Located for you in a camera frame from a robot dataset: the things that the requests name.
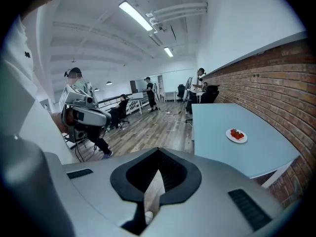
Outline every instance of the black chair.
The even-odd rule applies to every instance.
[[[218,86],[212,85],[211,87],[213,89],[213,92],[204,93],[203,95],[201,95],[200,104],[212,104],[212,103],[214,103],[215,99],[217,98],[217,96],[219,94],[219,91],[217,90]],[[188,121],[192,121],[192,120],[193,120],[193,118],[186,119],[186,123],[188,123]]]
[[[177,99],[177,101],[182,101],[183,99],[183,96],[184,96],[184,91],[186,90],[185,86],[183,86],[183,84],[180,84],[178,86],[178,94],[177,96],[180,97],[181,99]]]
[[[119,124],[120,128],[122,128],[122,123],[128,123],[129,124],[129,121],[125,120],[126,117],[127,117],[127,113],[126,113],[126,108],[125,108],[124,112],[118,118],[118,124]]]
[[[214,103],[215,99],[217,98],[219,94],[219,91],[213,92],[213,93],[204,93],[201,95],[201,102],[200,104],[212,104]]]

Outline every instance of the black pants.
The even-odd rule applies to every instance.
[[[111,109],[109,111],[109,114],[111,114],[111,123],[114,125],[116,128],[119,126],[119,112],[115,109]]]
[[[153,96],[152,98],[148,97],[148,101],[149,101],[149,105],[151,108],[153,108],[156,104],[155,102],[155,96]]]
[[[106,143],[104,139],[99,138],[100,131],[101,127],[90,125],[87,130],[88,139],[95,143],[97,147],[99,147],[105,155],[108,155],[111,153],[111,151],[109,150],[108,143]]]
[[[197,94],[196,93],[192,93],[189,91],[189,99],[191,101],[188,101],[188,104],[187,104],[187,107],[186,107],[186,110],[187,112],[189,112],[190,114],[192,114],[192,104],[197,104],[198,103],[198,97],[197,97]]]

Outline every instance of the desk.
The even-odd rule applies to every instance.
[[[238,104],[193,104],[195,155],[226,163],[249,178],[276,171],[267,188],[299,156],[297,149],[274,127]],[[243,144],[225,132],[239,129],[248,136]]]
[[[138,109],[139,109],[139,113],[140,115],[143,114],[142,112],[142,101],[144,100],[145,98],[132,98],[130,101],[133,102],[133,101],[137,101],[138,102]]]
[[[166,102],[166,94],[167,94],[167,93],[173,93],[173,99],[174,99],[174,102],[176,102],[176,91],[164,92],[164,93],[163,93],[163,102],[164,102],[164,103]]]
[[[197,102],[200,103],[201,102],[201,96],[204,94],[205,92],[202,91],[198,91],[197,92]]]

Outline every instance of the brick wall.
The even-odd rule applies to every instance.
[[[284,206],[300,197],[316,170],[316,59],[305,40],[281,45],[206,76],[217,103],[237,103],[282,133],[301,153],[269,187]]]

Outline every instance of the white ceiling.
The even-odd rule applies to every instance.
[[[195,56],[200,30],[200,16],[177,19],[165,24],[167,31],[157,36],[157,46],[133,18],[119,9],[124,0],[61,0],[53,19],[50,45],[51,79],[55,93],[65,86],[64,72],[79,67],[85,80],[95,86],[133,71],[133,62],[167,58],[163,48],[172,49],[174,58]],[[152,10],[202,0],[127,0],[145,16]]]

